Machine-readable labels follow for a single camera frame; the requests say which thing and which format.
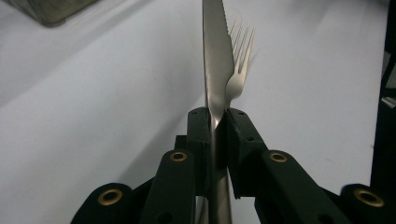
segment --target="white table surface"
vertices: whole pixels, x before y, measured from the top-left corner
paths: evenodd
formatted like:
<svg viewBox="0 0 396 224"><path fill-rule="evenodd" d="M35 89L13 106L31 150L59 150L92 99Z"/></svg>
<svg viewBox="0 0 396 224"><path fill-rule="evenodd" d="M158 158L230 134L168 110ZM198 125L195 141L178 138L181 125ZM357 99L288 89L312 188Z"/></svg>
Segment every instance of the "white table surface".
<svg viewBox="0 0 396 224"><path fill-rule="evenodd" d="M68 223L110 182L137 187L204 105L202 2L102 0L57 28L0 1L0 223ZM224 1L257 27L233 107L322 187L369 184L387 6ZM259 223L253 200L234 223Z"/></svg>

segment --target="knife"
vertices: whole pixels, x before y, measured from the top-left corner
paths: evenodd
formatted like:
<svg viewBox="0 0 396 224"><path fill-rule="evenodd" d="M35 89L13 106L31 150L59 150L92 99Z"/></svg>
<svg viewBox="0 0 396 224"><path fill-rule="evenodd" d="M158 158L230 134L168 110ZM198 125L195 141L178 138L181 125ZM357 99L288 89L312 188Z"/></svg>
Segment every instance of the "knife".
<svg viewBox="0 0 396 224"><path fill-rule="evenodd" d="M203 0L205 106L210 116L208 221L231 224L227 158L224 143L225 90L233 75L233 46L222 0Z"/></svg>

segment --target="metal fork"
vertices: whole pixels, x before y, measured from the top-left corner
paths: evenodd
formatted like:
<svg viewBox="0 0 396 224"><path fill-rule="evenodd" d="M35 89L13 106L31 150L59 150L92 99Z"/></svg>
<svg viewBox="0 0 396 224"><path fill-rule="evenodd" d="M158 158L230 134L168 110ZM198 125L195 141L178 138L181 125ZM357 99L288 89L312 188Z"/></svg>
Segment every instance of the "metal fork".
<svg viewBox="0 0 396 224"><path fill-rule="evenodd" d="M227 83L227 87L225 90L225 103L226 107L230 107L231 101L238 96L242 94L242 90L244 89L245 85L245 79L247 76L247 70L248 70L248 60L250 58L250 53L251 49L253 46L253 39L254 39L254 34L256 31L256 28L253 27L253 31L250 34L250 38L247 44L247 48L245 50L244 58L243 58L243 63L242 67L240 66L240 63L242 61L242 51L244 50L245 46L245 41L248 35L248 28L249 25L247 26L247 29L244 34L244 38L242 39L242 43L239 44L239 36L241 35L241 31L243 28L243 23L239 26L238 33L235 36L235 29L236 29L236 24L237 21L233 24L233 28L231 29L230 36L233 41L233 58L234 58L234 69L233 69L233 75L231 76L230 80Z"/></svg>

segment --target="brass insert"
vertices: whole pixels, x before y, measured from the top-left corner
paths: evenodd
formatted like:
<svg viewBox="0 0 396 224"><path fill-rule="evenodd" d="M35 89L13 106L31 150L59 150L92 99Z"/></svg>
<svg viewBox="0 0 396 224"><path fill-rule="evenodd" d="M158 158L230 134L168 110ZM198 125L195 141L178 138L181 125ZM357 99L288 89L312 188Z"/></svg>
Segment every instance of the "brass insert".
<svg viewBox="0 0 396 224"><path fill-rule="evenodd" d="M171 155L172 161L184 161L186 159L187 159L187 155L186 155L186 153L183 153L183 152L175 152L175 153L172 153L172 155Z"/></svg>
<svg viewBox="0 0 396 224"><path fill-rule="evenodd" d="M379 196L366 189L355 189L353 194L359 201L371 205L372 207L382 207L385 204L384 200Z"/></svg>
<svg viewBox="0 0 396 224"><path fill-rule="evenodd" d="M288 160L288 158L280 153L277 152L273 152L270 154L270 158L273 161L277 161L277 162L285 162Z"/></svg>
<svg viewBox="0 0 396 224"><path fill-rule="evenodd" d="M103 206L109 206L117 203L121 198L122 191L119 189L108 189L99 195L98 202Z"/></svg>

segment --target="white surface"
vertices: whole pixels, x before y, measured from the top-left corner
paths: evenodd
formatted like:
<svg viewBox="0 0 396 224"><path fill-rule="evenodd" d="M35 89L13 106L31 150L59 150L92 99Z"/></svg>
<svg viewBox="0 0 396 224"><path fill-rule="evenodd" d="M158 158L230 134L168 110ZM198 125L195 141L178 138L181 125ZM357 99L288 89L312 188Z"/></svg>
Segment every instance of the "white surface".
<svg viewBox="0 0 396 224"><path fill-rule="evenodd" d="M387 7L225 0L257 32L241 98L322 187L369 184ZM204 105L201 1L102 0L48 29L0 2L0 223L68 223L97 187L151 178ZM234 223L258 223L253 201Z"/></svg>

